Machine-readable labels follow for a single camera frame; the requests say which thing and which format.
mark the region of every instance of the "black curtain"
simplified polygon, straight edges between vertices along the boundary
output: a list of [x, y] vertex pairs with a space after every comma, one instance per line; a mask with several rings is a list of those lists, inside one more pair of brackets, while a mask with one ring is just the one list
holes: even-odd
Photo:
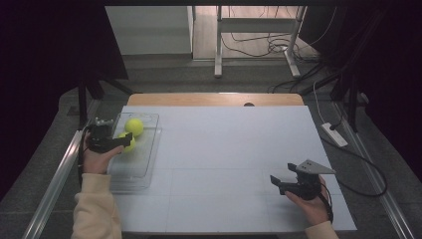
[[127, 74], [104, 6], [2, 1], [0, 24], [2, 198], [50, 127], [63, 93], [81, 79], [100, 80], [98, 72], [111, 79]]
[[421, 22], [419, 3], [393, 4], [359, 60], [357, 75], [369, 98], [367, 114], [422, 181]]

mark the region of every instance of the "hand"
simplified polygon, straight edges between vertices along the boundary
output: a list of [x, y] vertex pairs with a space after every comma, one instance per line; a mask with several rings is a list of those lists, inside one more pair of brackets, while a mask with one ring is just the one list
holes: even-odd
[[105, 152], [98, 153], [88, 148], [87, 140], [90, 134], [87, 133], [84, 139], [84, 173], [105, 174], [109, 161], [124, 149], [122, 145]]
[[[321, 176], [319, 177], [319, 181], [321, 184], [325, 185], [325, 180], [323, 180]], [[323, 197], [325, 197], [325, 199], [328, 198], [324, 186], [321, 187], [321, 194]], [[316, 197], [313, 200], [306, 201], [294, 195], [290, 191], [286, 191], [286, 196], [302, 209], [302, 211], [307, 217], [308, 222], [312, 226], [321, 224], [329, 220], [325, 206], [323, 202], [319, 199], [319, 197]]]

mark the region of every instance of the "yellow tennis ball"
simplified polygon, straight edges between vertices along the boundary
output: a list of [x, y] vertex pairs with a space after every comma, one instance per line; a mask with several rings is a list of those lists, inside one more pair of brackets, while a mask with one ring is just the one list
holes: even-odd
[[143, 132], [143, 122], [138, 118], [128, 119], [124, 130], [133, 133], [133, 136], [139, 136]]
[[[128, 132], [121, 132], [117, 137], [126, 137]], [[123, 150], [123, 152], [129, 152], [132, 151], [135, 145], [134, 137], [132, 137], [132, 140], [130, 141], [130, 145], [126, 146]]]

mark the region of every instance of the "small black device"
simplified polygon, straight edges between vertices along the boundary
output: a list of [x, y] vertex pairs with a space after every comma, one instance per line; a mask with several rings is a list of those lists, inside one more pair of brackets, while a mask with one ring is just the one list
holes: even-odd
[[119, 145], [129, 146], [132, 140], [131, 132], [125, 137], [111, 138], [111, 126], [107, 124], [92, 124], [89, 131], [91, 134], [87, 141], [88, 148], [94, 152], [105, 153]]
[[321, 187], [323, 185], [319, 181], [319, 175], [335, 174], [335, 171], [309, 159], [300, 165], [288, 163], [288, 169], [297, 174], [298, 182], [282, 182], [279, 178], [270, 175], [271, 182], [279, 187], [280, 194], [286, 195], [286, 191], [290, 191], [296, 196], [307, 201], [319, 197], [325, 205], [329, 220], [332, 222], [332, 208], [330, 203], [328, 203], [326, 198], [321, 194]]
[[112, 138], [111, 137], [111, 126], [113, 124], [113, 120], [103, 120], [103, 119], [95, 119], [95, 122], [86, 126], [82, 133], [81, 143], [79, 147], [78, 153], [78, 172], [79, 172], [79, 180], [80, 185], [82, 185], [82, 173], [84, 167], [84, 140], [87, 134], [87, 131], [90, 133], [90, 136], [87, 138], [87, 147], [89, 150], [98, 152], [98, 153], [105, 153], [113, 148], [123, 145], [124, 147], [130, 146], [130, 141], [132, 140], [133, 136], [132, 133], [129, 132], [125, 137], [120, 138]]

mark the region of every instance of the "sleeve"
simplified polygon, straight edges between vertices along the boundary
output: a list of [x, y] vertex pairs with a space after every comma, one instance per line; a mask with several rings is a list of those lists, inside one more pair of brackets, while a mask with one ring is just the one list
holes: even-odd
[[75, 196], [72, 238], [121, 238], [120, 220], [109, 183], [110, 175], [83, 174], [82, 190]]
[[309, 227], [305, 232], [309, 239], [338, 239], [329, 221]]

